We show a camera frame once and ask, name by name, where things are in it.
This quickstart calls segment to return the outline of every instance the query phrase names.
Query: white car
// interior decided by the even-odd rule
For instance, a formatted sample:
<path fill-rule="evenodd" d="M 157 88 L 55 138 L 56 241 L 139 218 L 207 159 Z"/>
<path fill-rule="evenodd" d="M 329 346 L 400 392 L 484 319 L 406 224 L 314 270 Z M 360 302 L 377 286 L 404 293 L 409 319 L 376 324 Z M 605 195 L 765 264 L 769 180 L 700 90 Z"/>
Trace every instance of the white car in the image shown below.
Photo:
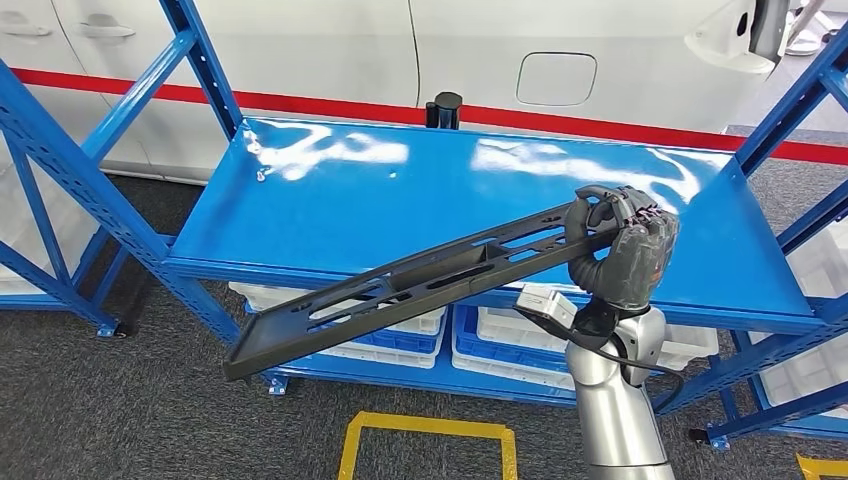
<path fill-rule="evenodd" d="M 467 104 L 708 132 L 721 131 L 774 69 L 788 8 L 781 0 L 196 3 L 235 90 L 408 107 L 453 91 Z M 0 57 L 11 67 L 135 79 L 171 38 L 155 0 L 0 0 Z M 197 85 L 185 61 L 169 83 Z M 118 98 L 30 89 L 79 141 Z M 203 183 L 224 149 L 207 105 L 154 100 L 101 166 Z"/>

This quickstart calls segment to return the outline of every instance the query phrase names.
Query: shelf foot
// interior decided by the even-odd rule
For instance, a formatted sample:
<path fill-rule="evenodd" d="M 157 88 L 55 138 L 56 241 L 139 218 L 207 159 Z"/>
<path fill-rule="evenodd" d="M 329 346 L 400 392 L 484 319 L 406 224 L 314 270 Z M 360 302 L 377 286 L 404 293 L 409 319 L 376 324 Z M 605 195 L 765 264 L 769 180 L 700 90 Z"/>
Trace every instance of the shelf foot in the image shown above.
<path fill-rule="evenodd" d="M 280 397 L 286 394 L 286 387 L 289 385 L 289 377 L 280 375 L 278 373 L 268 374 L 266 379 L 270 378 L 270 385 L 268 386 L 268 393 L 275 397 Z"/>
<path fill-rule="evenodd" d="M 101 325 L 100 328 L 97 329 L 98 337 L 112 337 L 115 336 L 115 327 L 109 325 Z"/>
<path fill-rule="evenodd" d="M 713 426 L 712 423 L 707 424 L 707 429 Z M 722 435 L 720 437 L 710 438 L 709 433 L 707 433 L 706 429 L 701 428 L 692 428 L 689 430 L 689 439 L 699 445 L 709 445 L 716 450 L 727 451 L 730 450 L 730 441 L 727 439 L 727 435 Z"/>

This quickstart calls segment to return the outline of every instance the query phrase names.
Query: blue metal shelf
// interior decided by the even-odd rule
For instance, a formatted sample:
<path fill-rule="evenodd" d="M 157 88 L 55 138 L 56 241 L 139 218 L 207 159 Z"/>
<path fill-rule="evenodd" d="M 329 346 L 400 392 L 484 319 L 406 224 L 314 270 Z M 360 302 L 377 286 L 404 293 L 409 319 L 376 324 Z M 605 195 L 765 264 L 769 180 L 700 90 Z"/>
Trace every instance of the blue metal shelf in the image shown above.
<path fill-rule="evenodd" d="M 769 328 L 759 313 L 784 333 L 819 326 L 732 157 L 685 149 L 246 117 L 165 264 L 293 286 L 283 277 L 360 273 L 617 179 L 680 214 L 655 294 L 670 322 L 701 324 L 692 310 L 704 309 L 735 328 Z"/>

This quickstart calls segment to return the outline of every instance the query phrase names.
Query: car door handle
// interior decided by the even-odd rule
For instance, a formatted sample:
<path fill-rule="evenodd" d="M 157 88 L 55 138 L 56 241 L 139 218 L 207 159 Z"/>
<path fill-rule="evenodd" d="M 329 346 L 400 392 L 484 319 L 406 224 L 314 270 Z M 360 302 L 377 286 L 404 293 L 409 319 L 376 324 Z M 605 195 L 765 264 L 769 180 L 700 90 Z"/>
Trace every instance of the car door handle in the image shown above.
<path fill-rule="evenodd" d="M 99 26 L 89 25 L 87 23 L 77 24 L 77 32 L 83 37 L 88 38 L 108 38 L 108 37 L 131 37 L 135 35 L 135 30 L 121 25 L 115 26 Z"/>
<path fill-rule="evenodd" d="M 20 37 L 44 37 L 51 33 L 49 28 L 31 23 L 3 23 L 0 24 L 0 32 Z"/>

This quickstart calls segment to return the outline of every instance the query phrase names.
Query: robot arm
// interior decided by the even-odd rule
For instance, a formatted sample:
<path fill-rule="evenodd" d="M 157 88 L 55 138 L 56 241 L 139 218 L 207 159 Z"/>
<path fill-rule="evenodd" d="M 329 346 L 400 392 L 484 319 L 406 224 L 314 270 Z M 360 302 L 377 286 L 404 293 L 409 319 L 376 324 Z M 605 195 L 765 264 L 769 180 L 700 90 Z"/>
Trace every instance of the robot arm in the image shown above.
<path fill-rule="evenodd" d="M 673 480 L 643 384 L 650 372 L 644 367 L 656 366 L 665 337 L 665 317 L 648 301 L 668 265 L 677 218 L 629 187 L 591 186 L 577 196 L 565 219 L 568 241 L 604 222 L 620 228 L 605 259 L 586 255 L 569 262 L 572 280 L 592 300 L 569 322 L 561 293 L 527 286 L 515 309 L 570 341 L 566 361 L 590 478 Z"/>

